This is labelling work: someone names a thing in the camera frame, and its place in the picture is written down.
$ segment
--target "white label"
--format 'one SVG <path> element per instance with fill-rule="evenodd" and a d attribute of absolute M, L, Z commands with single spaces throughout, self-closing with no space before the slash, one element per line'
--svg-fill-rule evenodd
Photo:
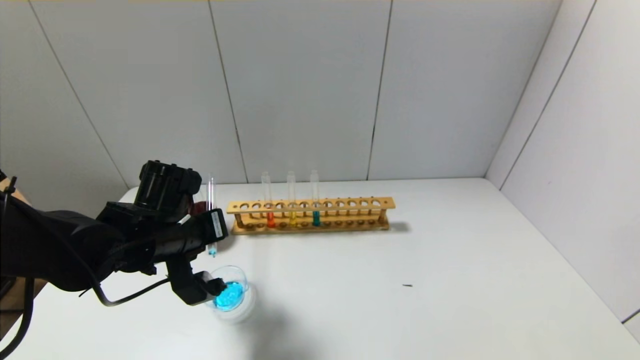
<path fill-rule="evenodd" d="M 222 226 L 220 226 L 220 217 L 218 216 L 218 212 L 215 211 L 211 213 L 211 219 L 213 220 L 213 228 L 216 230 L 216 237 L 222 237 Z"/>

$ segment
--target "glass test tube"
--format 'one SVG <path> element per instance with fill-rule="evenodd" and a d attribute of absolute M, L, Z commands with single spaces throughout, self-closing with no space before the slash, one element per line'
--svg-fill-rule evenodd
<path fill-rule="evenodd" d="M 209 181 L 207 182 L 207 211 L 211 211 L 216 208 L 216 179 L 209 174 Z M 207 252 L 209 255 L 216 257 L 218 253 L 218 243 L 207 244 Z"/>
<path fill-rule="evenodd" d="M 290 171 L 287 174 L 287 186 L 289 187 L 289 207 L 294 208 L 297 206 L 297 204 L 296 204 L 296 174 L 294 174 L 293 171 Z M 289 212 L 289 225 L 291 226 L 298 225 L 295 211 Z"/>
<path fill-rule="evenodd" d="M 266 204 L 265 208 L 272 208 L 273 202 L 271 200 L 271 178 L 269 177 L 269 172 L 262 173 L 262 191 L 264 192 L 264 201 Z M 273 219 L 273 213 L 267 213 L 267 226 L 268 227 L 276 227 L 276 222 Z"/>
<path fill-rule="evenodd" d="M 311 200 L 312 206 L 320 206 L 320 196 L 318 196 L 318 182 L 320 178 L 318 177 L 318 172 L 315 170 L 311 171 Z M 314 226 L 320 226 L 320 211 L 314 211 Z"/>

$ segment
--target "red liquid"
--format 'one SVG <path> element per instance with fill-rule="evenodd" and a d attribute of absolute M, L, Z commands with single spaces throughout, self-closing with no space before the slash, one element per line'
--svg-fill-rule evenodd
<path fill-rule="evenodd" d="M 273 220 L 273 213 L 267 213 L 267 227 L 276 227 L 276 222 Z"/>

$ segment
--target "test tube rack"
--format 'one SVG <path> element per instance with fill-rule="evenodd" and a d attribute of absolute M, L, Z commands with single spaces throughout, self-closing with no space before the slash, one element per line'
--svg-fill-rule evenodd
<path fill-rule="evenodd" d="M 287 203 L 275 200 L 232 201 L 227 214 L 236 217 L 234 235 L 328 233 L 334 231 L 388 230 L 387 210 L 395 209 L 392 197 L 348 197 L 346 199 L 297 200 Z M 289 213 L 296 212 L 296 226 L 291 226 Z M 313 212 L 320 212 L 320 226 L 313 226 Z M 273 213 L 275 227 L 267 226 L 267 214 Z"/>

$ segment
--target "blue liquid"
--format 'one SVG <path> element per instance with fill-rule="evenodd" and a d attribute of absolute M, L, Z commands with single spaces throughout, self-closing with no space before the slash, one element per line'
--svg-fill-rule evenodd
<path fill-rule="evenodd" d="M 235 309 L 244 297 L 244 288 L 241 283 L 230 281 L 227 288 L 213 300 L 213 304 L 222 311 L 231 311 Z"/>
<path fill-rule="evenodd" d="M 320 226 L 320 211 L 314 211 L 314 226 Z"/>

